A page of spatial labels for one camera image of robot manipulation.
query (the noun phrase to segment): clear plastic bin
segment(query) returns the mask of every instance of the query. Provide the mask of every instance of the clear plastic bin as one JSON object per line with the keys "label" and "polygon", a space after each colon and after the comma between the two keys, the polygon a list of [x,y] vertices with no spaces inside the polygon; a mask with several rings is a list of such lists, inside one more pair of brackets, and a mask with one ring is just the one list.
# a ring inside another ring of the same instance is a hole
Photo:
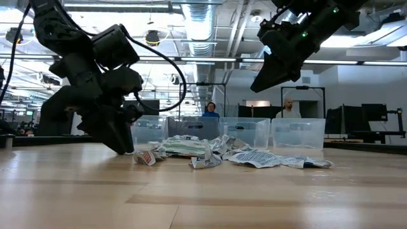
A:
{"label": "clear plastic bin", "polygon": [[219,133],[237,137],[254,148],[267,149],[270,135],[270,119],[221,118]]}
{"label": "clear plastic bin", "polygon": [[199,139],[212,140],[219,137],[218,123],[219,118],[216,117],[183,116],[181,119],[168,117],[168,135],[169,137],[193,135],[199,137]]}
{"label": "clear plastic bin", "polygon": [[274,118],[272,135],[274,148],[303,148],[322,150],[325,119]]}
{"label": "clear plastic bin", "polygon": [[143,115],[130,128],[132,131],[133,145],[147,144],[149,141],[161,142],[167,138],[165,129],[166,117]]}

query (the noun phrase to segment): table surface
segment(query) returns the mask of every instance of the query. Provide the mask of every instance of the table surface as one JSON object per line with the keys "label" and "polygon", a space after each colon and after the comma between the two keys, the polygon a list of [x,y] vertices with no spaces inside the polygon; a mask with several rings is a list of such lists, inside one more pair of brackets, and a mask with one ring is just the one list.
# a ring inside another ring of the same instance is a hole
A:
{"label": "table surface", "polygon": [[2,150],[0,228],[407,228],[407,156],[295,153],[335,168],[148,167],[101,144]]}

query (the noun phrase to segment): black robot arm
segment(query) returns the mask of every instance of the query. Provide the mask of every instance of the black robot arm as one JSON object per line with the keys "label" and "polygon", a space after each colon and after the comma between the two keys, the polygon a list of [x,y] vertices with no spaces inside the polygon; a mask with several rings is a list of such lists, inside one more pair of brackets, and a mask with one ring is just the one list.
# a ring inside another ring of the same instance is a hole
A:
{"label": "black robot arm", "polygon": [[[359,25],[359,8],[368,0],[272,0],[280,11],[260,23],[258,37],[272,51],[264,53],[265,61],[251,90],[260,92],[286,81],[297,81],[300,70],[311,54],[319,51],[322,42],[341,26],[351,30]],[[299,16],[302,23],[276,23],[286,10]]]}
{"label": "black robot arm", "polygon": [[38,41],[62,57],[50,71],[70,83],[43,104],[41,119],[64,121],[67,111],[75,111],[82,117],[80,130],[118,154],[132,152],[130,125],[142,116],[142,109],[122,106],[125,95],[142,90],[143,81],[129,68],[139,56],[125,28],[114,25],[89,38],[62,16],[56,0],[29,2]]}

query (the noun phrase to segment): blue shirt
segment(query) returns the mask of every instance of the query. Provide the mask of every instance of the blue shirt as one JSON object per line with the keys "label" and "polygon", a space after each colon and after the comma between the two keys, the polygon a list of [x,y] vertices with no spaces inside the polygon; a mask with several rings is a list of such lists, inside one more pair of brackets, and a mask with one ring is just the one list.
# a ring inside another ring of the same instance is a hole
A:
{"label": "blue shirt", "polygon": [[205,112],[205,114],[203,114],[202,117],[217,117],[217,118],[220,118],[220,116],[219,116],[218,113],[209,112],[209,111],[208,111],[208,112]]}

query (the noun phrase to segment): woman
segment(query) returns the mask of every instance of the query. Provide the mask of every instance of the woman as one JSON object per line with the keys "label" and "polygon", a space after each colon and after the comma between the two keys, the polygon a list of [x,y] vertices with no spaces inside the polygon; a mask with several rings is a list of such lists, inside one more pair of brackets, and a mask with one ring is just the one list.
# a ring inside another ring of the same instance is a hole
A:
{"label": "woman", "polygon": [[218,117],[219,114],[215,113],[216,105],[213,102],[209,102],[207,106],[208,111],[202,115],[202,117]]}

